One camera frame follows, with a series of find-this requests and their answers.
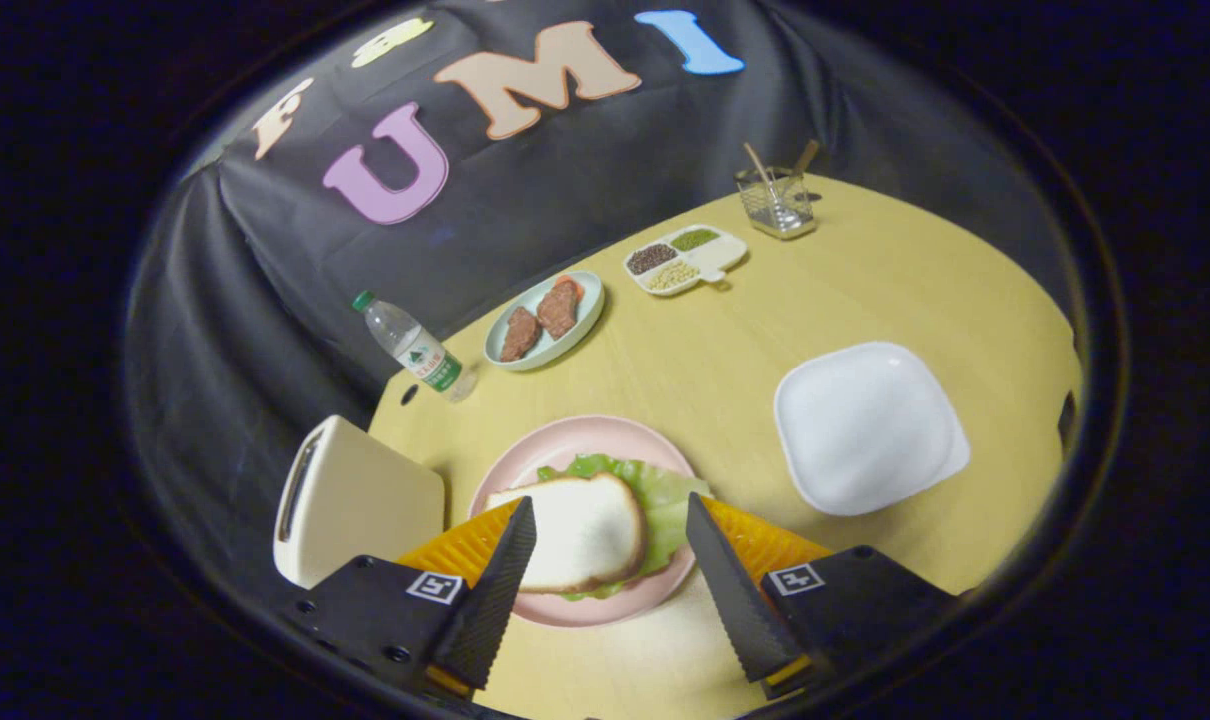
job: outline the blue letter i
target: blue letter i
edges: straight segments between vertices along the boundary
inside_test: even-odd
[[[636,15],[636,22],[659,28],[682,51],[686,56],[686,64],[682,65],[686,73],[719,76],[724,73],[738,73],[747,67],[743,61],[725,54],[716,41],[698,27],[696,15],[687,13],[686,10],[651,10],[649,13]]]

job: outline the plastic bottle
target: plastic bottle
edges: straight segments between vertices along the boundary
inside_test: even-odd
[[[459,402],[472,394],[476,371],[437,341],[424,326],[393,304],[376,300],[364,290],[352,301],[352,310],[365,316],[365,327],[391,355],[413,373],[419,381],[445,396],[445,401]]]

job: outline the round table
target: round table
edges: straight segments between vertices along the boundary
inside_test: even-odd
[[[495,306],[445,340],[480,375],[472,396],[450,405],[424,391],[402,405],[413,378],[398,373],[369,434],[445,478],[453,525],[467,519],[490,465],[531,430],[624,416],[668,437],[739,509],[832,551],[875,546],[951,593],[974,587],[1056,482],[1059,413],[1081,388],[1071,327],[1033,278],[974,234],[865,188],[813,175],[806,184],[823,196],[819,225],[796,240],[751,229],[730,195],[570,266],[599,275],[606,306],[583,342],[540,369],[508,373],[483,359],[506,304]],[[623,259],[693,223],[736,234],[747,258],[718,286],[647,295]],[[930,368],[970,439],[970,463],[887,509],[824,515],[793,488],[774,388],[811,357],[870,341],[898,342]],[[605,720],[728,718],[765,703],[697,571],[624,623],[574,630],[513,618],[474,699],[536,719]]]

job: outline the light blue plate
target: light blue plate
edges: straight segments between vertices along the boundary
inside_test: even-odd
[[[569,333],[563,334],[560,340],[551,340],[551,334],[542,332],[538,341],[529,349],[529,352],[522,359],[514,359],[512,363],[501,363],[499,361],[499,357],[503,356],[503,340],[508,336],[508,318],[517,311],[517,307],[524,307],[530,315],[537,316],[538,303],[542,301],[542,296],[547,295],[547,292],[554,286],[557,278],[560,277],[560,275],[557,275],[523,292],[522,296],[518,296],[499,316],[499,319],[495,319],[494,326],[485,336],[486,361],[505,370],[531,370],[565,355],[570,347],[578,345],[578,341],[587,336],[592,326],[600,318],[601,310],[605,309],[605,286],[601,284],[601,280],[597,277],[597,273],[588,273],[580,270],[578,272],[565,275],[569,275],[570,278],[574,278],[574,282],[583,287],[583,299],[578,300],[578,322],[574,323],[574,328],[569,328]]]

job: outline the bottle label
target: bottle label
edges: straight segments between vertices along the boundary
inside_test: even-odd
[[[444,392],[457,381],[463,373],[463,364],[436,341],[425,329],[419,329],[417,338],[403,355],[396,356],[402,365],[428,387]]]

